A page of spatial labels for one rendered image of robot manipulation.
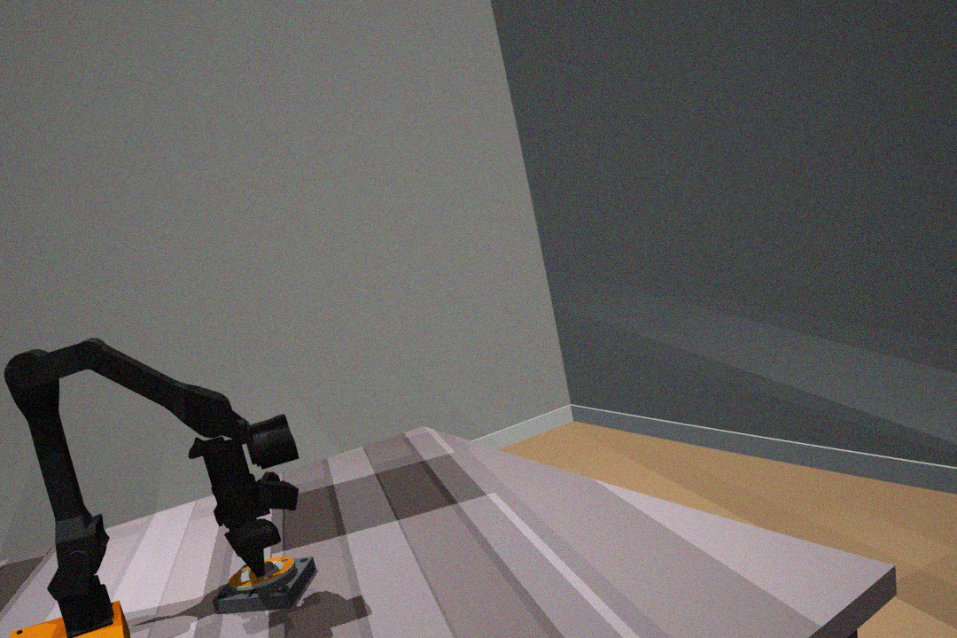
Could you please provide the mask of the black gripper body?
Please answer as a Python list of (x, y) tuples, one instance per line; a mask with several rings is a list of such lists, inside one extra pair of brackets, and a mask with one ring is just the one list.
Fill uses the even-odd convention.
[(260, 504), (254, 489), (256, 485), (248, 476), (236, 482), (211, 487), (217, 501), (213, 510), (218, 526), (229, 528), (230, 541), (237, 556), (251, 555), (257, 550), (271, 547), (279, 541), (281, 536), (276, 526), (261, 517)]

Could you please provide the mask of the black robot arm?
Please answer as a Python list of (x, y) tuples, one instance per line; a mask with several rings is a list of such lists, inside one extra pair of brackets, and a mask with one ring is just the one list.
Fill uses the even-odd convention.
[[(224, 394), (176, 381), (107, 346), (101, 338), (86, 338), (51, 352), (34, 349), (15, 355), (4, 367), (4, 382), (27, 419), (55, 517), (59, 568), (47, 590), (59, 604), (67, 638), (113, 624), (106, 584), (95, 575), (110, 537), (102, 513), (94, 517), (85, 509), (59, 416), (59, 379), (83, 370), (98, 372), (152, 399), (187, 427), (213, 439), (196, 437), (189, 450), (190, 459), (204, 457), (212, 485), (248, 476), (245, 443), (252, 463), (263, 470), (299, 459), (285, 415), (249, 424), (232, 410)], [(258, 481), (250, 475), (260, 515), (268, 515), (269, 509), (296, 510), (297, 487), (281, 481), (274, 472), (266, 471)]]

